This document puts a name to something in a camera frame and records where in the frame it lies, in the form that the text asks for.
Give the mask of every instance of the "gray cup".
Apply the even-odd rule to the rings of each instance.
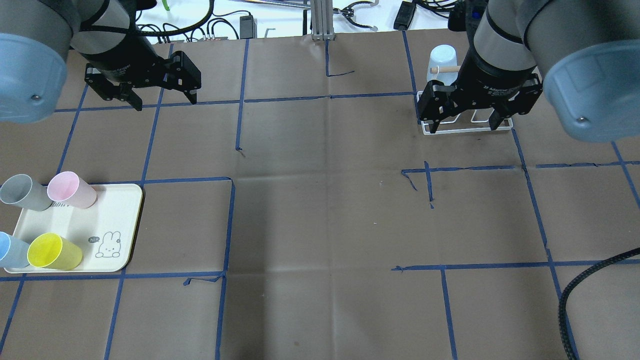
[[[46,210],[53,203],[47,196],[47,188],[26,174],[11,176],[4,182],[0,188],[0,201],[35,211]]]

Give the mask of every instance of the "pink cup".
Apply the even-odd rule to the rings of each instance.
[[[93,205],[98,194],[73,171],[64,171],[51,179],[47,195],[56,202],[86,209]]]

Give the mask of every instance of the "yellow cup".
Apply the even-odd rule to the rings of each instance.
[[[27,260],[37,268],[71,270],[80,265],[82,250],[58,234],[46,233],[33,240]]]

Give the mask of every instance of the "metal frame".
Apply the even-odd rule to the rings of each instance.
[[[313,40],[335,40],[333,32],[333,0],[311,0]]]

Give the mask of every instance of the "cartoon bunny drawing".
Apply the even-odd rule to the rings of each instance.
[[[96,258],[118,258],[120,257],[120,231],[106,233],[100,239]]]

